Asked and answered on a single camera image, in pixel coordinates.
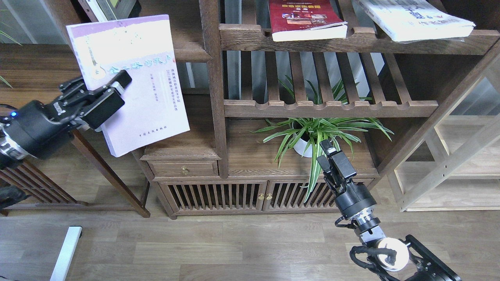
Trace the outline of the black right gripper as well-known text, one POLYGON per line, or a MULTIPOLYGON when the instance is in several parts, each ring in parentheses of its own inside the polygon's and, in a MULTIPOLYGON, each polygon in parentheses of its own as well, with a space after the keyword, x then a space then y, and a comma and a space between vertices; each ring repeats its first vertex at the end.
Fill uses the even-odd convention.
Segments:
POLYGON ((364 184, 352 181, 357 172, 344 152, 337 151, 328 139, 322 140, 320 147, 325 155, 319 156, 317 161, 344 219, 373 219, 376 201, 364 184))

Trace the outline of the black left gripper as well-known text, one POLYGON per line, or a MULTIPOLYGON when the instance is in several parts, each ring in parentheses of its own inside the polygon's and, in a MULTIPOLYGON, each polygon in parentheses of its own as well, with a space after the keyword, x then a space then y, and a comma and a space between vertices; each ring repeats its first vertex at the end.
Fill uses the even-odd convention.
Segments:
POLYGON ((6 159, 45 159, 73 139, 72 130, 97 129, 124 105, 121 95, 131 82, 120 70, 107 84, 88 90, 79 77, 61 84, 61 95, 51 103, 31 101, 12 111, 6 117, 6 159))

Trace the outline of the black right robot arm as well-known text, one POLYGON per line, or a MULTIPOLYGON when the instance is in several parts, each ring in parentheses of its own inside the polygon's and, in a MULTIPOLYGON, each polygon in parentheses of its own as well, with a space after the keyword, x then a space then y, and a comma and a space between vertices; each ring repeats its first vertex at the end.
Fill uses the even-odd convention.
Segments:
POLYGON ((410 281, 459 281, 461 278, 412 235, 405 240, 388 238, 380 228, 380 220, 372 215, 376 201, 367 187, 352 178, 357 174, 343 151, 338 151, 325 139, 320 142, 325 152, 317 158, 324 179, 335 194, 335 203, 342 216, 335 222, 347 220, 345 226, 355 231, 361 246, 352 247, 351 260, 377 274, 382 281, 394 281, 389 272, 402 270, 409 261, 416 265, 410 281))

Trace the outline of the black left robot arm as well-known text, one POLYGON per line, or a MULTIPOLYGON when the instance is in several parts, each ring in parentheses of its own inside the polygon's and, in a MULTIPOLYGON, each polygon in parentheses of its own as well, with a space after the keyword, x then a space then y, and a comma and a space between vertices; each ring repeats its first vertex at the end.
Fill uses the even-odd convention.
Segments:
POLYGON ((124 105, 121 95, 132 78, 121 70, 108 83, 88 90, 83 78, 59 85, 61 94, 48 104, 31 101, 12 108, 1 117, 1 178, 10 187, 1 188, 1 208, 31 196, 40 205, 86 207, 40 170, 25 160, 27 156, 47 159, 65 144, 73 145, 132 204, 140 201, 91 147, 78 128, 97 129, 124 105))

